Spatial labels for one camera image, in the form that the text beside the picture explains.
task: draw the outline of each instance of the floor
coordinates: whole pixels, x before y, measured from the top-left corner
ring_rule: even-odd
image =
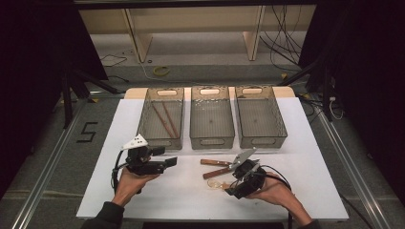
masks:
[[[269,32],[267,35],[275,39],[277,34]],[[271,44],[266,34],[262,33],[262,37]],[[305,33],[296,31],[293,38],[302,44]],[[277,84],[283,76],[292,75],[299,69],[283,56],[270,54],[263,41],[259,44],[257,59],[248,61],[240,32],[154,34],[147,60],[141,66],[132,52],[129,36],[93,35],[92,39],[110,76],[107,83],[121,90],[207,83],[228,86]],[[283,46],[285,41],[279,40],[278,43]],[[286,56],[298,58],[297,53],[291,56],[289,52],[279,50]],[[275,65],[288,70],[278,69]],[[168,66],[170,73],[167,76],[153,75],[156,66]],[[290,87],[296,94],[305,94],[307,79],[306,76]],[[74,126],[62,129],[63,104],[55,105],[48,124],[33,146],[34,153],[27,158],[0,201],[0,228],[17,228],[13,224],[18,221],[17,217],[24,217],[21,210],[27,209],[24,204],[38,184],[44,185],[43,191],[38,193],[37,202],[29,211],[31,214],[25,216],[26,228],[79,228],[83,223],[83,219],[75,217],[75,212],[96,165],[115,108],[122,98],[122,94],[107,94],[92,84],[88,87],[92,99],[74,103]],[[310,94],[309,98],[318,99],[318,96]],[[351,122],[345,116],[340,117],[342,111],[336,110],[330,123],[316,107],[305,102],[302,105],[336,188],[348,201],[342,200],[350,218],[343,222],[322,222],[323,228],[369,228],[366,221],[373,228],[405,228],[404,206],[368,157],[367,149]],[[91,141],[89,135],[82,134],[85,125],[86,131],[95,133]],[[334,141],[332,136],[341,140]],[[353,167],[342,162],[348,157]],[[53,159],[54,166],[50,166],[50,159]],[[49,168],[47,175],[42,174],[44,168]],[[142,226],[142,222],[124,221],[122,228]]]

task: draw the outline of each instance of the wooden stick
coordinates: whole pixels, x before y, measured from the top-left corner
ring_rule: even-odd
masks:
[[[231,162],[221,161],[221,160],[211,160],[211,159],[201,159],[200,164],[218,165],[218,166],[228,166]]]
[[[163,119],[163,117],[161,117],[160,113],[158,112],[158,109],[156,109],[155,105],[152,103],[152,107],[155,110],[156,114],[158,115],[161,124],[163,124],[164,129],[166,129],[166,132],[170,135],[170,137],[175,138],[172,134],[172,132],[170,132],[169,126],[167,125],[167,122]]]
[[[161,102],[161,104],[163,104],[164,111],[166,112],[166,115],[169,118],[169,122],[170,122],[170,125],[172,126],[173,132],[175,133],[176,137],[180,137],[178,131],[176,130],[176,126],[173,123],[172,117],[170,116],[169,111],[167,111],[166,105],[164,104],[163,101]]]
[[[216,171],[212,171],[212,172],[203,174],[202,178],[203,179],[208,179],[208,178],[216,177],[216,176],[219,176],[219,175],[222,175],[222,174],[227,174],[229,172],[231,172],[231,170],[229,168],[224,168],[224,169],[220,169],[220,170],[216,170]]]

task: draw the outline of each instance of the hand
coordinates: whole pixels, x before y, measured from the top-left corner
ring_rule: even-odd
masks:
[[[129,172],[128,169],[124,167],[112,202],[124,207],[131,198],[145,186],[146,182],[155,179],[158,176],[159,175],[138,176]]]
[[[271,172],[267,172],[267,174],[279,177]],[[258,198],[285,207],[300,226],[305,226],[312,222],[312,218],[309,216],[298,198],[285,184],[277,179],[267,177],[262,189],[250,194],[246,198]]]

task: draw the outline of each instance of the white table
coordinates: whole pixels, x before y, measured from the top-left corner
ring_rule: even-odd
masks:
[[[277,98],[288,137],[281,149],[260,149],[251,158],[259,158],[281,172],[289,181],[293,193],[301,200],[314,219],[338,221],[348,219],[345,207],[336,191],[322,158],[309,123],[298,98]],[[120,147],[137,133],[142,99],[122,99],[101,150],[93,176],[80,208],[79,218],[93,218],[104,201],[113,198],[111,171]],[[158,179],[150,181],[142,193],[125,207],[124,217],[141,221],[285,221],[287,211],[261,200],[236,199],[220,189],[208,187],[203,173],[219,169],[201,165],[201,158],[232,161],[238,153],[239,139],[231,150],[193,151],[189,139],[190,97],[186,93],[183,148],[155,156],[165,160],[177,156],[178,164],[167,168]],[[231,174],[215,177],[232,182]]]

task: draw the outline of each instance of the camera rig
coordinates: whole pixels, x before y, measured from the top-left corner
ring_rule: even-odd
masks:
[[[128,157],[126,157],[125,163],[118,165],[121,155],[125,150],[128,150]],[[123,145],[117,156],[116,166],[112,173],[114,192],[117,190],[118,186],[118,171],[124,167],[133,174],[143,176],[163,174],[166,168],[175,166],[177,164],[176,157],[168,158],[165,161],[149,161],[151,156],[163,155],[164,151],[164,147],[150,147],[142,135],[137,135],[130,142]]]
[[[225,189],[225,191],[231,196],[235,196],[237,199],[244,198],[263,187],[266,178],[265,175],[266,171],[262,169],[258,163],[247,159],[238,166],[232,174],[237,181],[242,181],[243,183],[235,187],[231,186]]]

